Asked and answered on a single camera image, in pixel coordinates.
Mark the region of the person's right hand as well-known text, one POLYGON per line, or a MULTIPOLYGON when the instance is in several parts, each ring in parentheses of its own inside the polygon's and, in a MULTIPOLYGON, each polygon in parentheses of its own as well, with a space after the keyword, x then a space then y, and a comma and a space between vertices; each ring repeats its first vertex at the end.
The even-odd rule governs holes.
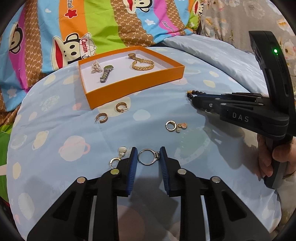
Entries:
POLYGON ((271 166, 272 159, 280 163, 287 163, 287 168, 283 175, 284 178, 292 176, 295 173, 295 137, 289 144, 277 146, 273 151, 268 149, 264 136, 258 134, 257 142, 259 173, 262 178, 265 176, 270 177, 273 174, 273 168, 271 166))

